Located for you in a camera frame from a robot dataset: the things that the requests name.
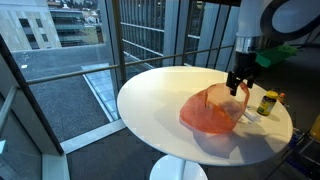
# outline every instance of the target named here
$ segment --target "jar lid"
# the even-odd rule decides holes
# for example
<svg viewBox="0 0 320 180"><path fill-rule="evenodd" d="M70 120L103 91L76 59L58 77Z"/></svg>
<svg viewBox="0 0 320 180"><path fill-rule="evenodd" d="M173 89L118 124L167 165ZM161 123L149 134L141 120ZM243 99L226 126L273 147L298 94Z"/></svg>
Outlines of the jar lid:
<svg viewBox="0 0 320 180"><path fill-rule="evenodd" d="M271 99L276 99L278 97L278 93L274 91L267 91L266 96Z"/></svg>

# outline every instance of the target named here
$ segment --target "orange plastic bag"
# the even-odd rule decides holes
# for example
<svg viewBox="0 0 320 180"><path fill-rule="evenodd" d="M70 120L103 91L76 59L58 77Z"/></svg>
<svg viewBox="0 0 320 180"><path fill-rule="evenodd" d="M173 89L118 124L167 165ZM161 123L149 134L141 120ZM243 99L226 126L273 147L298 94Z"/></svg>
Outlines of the orange plastic bag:
<svg viewBox="0 0 320 180"><path fill-rule="evenodd" d="M191 96L180 110L180 120L206 133L230 132L243 115L249 100L249 90L243 82L239 85L245 93L244 101L230 95L225 83L215 84Z"/></svg>

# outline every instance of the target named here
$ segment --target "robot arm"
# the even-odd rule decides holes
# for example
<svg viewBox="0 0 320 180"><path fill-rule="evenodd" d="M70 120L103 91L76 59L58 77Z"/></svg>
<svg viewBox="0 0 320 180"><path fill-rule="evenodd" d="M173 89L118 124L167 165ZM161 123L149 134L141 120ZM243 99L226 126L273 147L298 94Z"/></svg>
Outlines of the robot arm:
<svg viewBox="0 0 320 180"><path fill-rule="evenodd" d="M263 37L289 41L310 33L320 24L319 0L242 0L235 44L236 58L227 86L235 96L238 85L247 79L252 88L260 66L257 50L264 48Z"/></svg>

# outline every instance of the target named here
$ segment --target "white round table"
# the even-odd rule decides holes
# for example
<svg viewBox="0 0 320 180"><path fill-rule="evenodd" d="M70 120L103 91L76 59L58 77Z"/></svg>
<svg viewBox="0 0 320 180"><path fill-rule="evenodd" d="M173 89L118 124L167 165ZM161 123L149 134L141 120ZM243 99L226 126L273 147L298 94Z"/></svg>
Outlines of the white round table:
<svg viewBox="0 0 320 180"><path fill-rule="evenodd" d="M142 141L168 154L154 165L150 179L207 179L198 163L253 164L271 158L289 143L292 121L279 102L269 116L255 123L243 123L242 117L226 134L192 131L180 123L180 109L189 97L226 80L225 72L174 66L141 73L121 88L117 105L123 122ZM248 106L257 109L266 91L257 85L249 91Z"/></svg>

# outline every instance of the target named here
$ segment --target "table base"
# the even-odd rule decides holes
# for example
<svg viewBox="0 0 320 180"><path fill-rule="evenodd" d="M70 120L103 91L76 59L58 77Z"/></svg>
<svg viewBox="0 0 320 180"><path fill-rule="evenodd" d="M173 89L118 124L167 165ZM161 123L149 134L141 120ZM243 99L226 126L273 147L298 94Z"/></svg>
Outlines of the table base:
<svg viewBox="0 0 320 180"><path fill-rule="evenodd" d="M153 166L150 180L208 180L198 163L166 155Z"/></svg>

